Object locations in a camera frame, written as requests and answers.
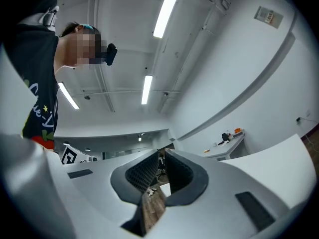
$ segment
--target neck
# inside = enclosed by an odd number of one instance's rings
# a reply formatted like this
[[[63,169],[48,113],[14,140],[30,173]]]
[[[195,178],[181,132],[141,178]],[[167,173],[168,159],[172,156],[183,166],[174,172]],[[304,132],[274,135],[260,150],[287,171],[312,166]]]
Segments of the neck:
[[[54,74],[58,72],[58,70],[65,65],[66,59],[66,39],[64,37],[59,38],[58,45],[55,50],[54,55]]]

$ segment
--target headset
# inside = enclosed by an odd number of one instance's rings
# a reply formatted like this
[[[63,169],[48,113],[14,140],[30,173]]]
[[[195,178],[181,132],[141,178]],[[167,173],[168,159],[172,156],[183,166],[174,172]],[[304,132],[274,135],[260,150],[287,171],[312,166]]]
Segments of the headset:
[[[36,13],[29,17],[26,17],[18,24],[26,24],[26,25],[43,25],[50,31],[55,32],[55,21],[56,21],[56,14],[59,11],[59,6],[54,7],[53,9],[48,9],[46,13]],[[80,24],[84,28],[94,30],[92,26],[88,24]],[[110,43],[107,46],[106,50],[101,50],[100,52],[96,53],[96,58],[90,59],[90,64],[101,64],[106,63],[108,66],[113,64],[115,56],[118,50],[113,43]]]

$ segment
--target wooden floor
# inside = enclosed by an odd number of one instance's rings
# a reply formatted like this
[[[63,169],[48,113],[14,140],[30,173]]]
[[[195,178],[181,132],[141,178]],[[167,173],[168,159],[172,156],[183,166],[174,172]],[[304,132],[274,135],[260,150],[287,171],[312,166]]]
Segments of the wooden floor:
[[[142,196],[143,216],[146,232],[148,232],[161,218],[165,211],[165,195],[160,190],[160,185],[168,183],[166,175],[162,175],[158,183],[151,188],[156,188],[152,196],[145,192]]]

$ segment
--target black rubber trim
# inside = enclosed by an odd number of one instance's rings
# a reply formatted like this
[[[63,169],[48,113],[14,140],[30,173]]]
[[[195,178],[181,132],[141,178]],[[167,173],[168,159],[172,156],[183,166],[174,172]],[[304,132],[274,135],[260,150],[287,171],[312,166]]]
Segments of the black rubber trim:
[[[93,173],[90,169],[68,173],[70,179],[78,178]]]
[[[174,193],[166,199],[166,206],[189,205],[205,191],[208,174],[200,165],[165,149],[165,166],[169,183],[174,184]]]
[[[254,223],[258,232],[275,222],[275,219],[250,192],[236,194],[235,197]]]
[[[132,183],[130,183],[128,181],[127,172],[130,171],[131,168],[137,166],[139,163],[143,162],[144,160],[146,160],[148,158],[151,158],[152,160],[156,161],[156,166],[155,166],[156,170],[154,172],[152,172],[153,175],[148,175],[149,178],[151,177],[150,182],[148,183],[148,185],[150,185],[150,183],[152,182],[152,180],[155,177],[156,172],[158,170],[157,169],[157,167],[158,167],[158,152],[156,150],[150,151],[147,154],[144,154],[141,157],[138,157],[129,163],[126,163],[122,166],[119,166],[118,168],[116,168],[113,171],[113,173],[111,175],[111,185],[122,201],[132,203],[135,205],[139,205],[139,203],[141,202],[143,192],[141,191],[141,188],[136,188],[132,184],[133,181],[132,181]],[[147,170],[147,167],[145,167],[145,169],[140,169],[141,177],[144,177],[143,173],[146,170]]]

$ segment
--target ceiling light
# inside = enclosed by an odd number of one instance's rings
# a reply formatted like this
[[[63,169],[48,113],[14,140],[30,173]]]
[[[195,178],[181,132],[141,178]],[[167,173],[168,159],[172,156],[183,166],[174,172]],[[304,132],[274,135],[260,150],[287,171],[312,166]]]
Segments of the ceiling light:
[[[71,98],[69,92],[66,90],[63,82],[59,83],[59,87],[60,90],[62,91],[62,93],[64,94],[64,96],[66,97],[66,99],[70,102],[70,104],[73,106],[74,109],[79,109],[79,107],[77,106],[77,104],[74,102],[74,100]]]
[[[151,76],[151,75],[145,76],[143,95],[142,95],[142,105],[146,105],[148,102],[152,78],[153,78],[153,76]]]
[[[163,5],[161,6],[159,17],[156,22],[155,30],[153,36],[162,38],[166,25],[168,23],[170,14],[174,8],[176,0],[164,0]]]

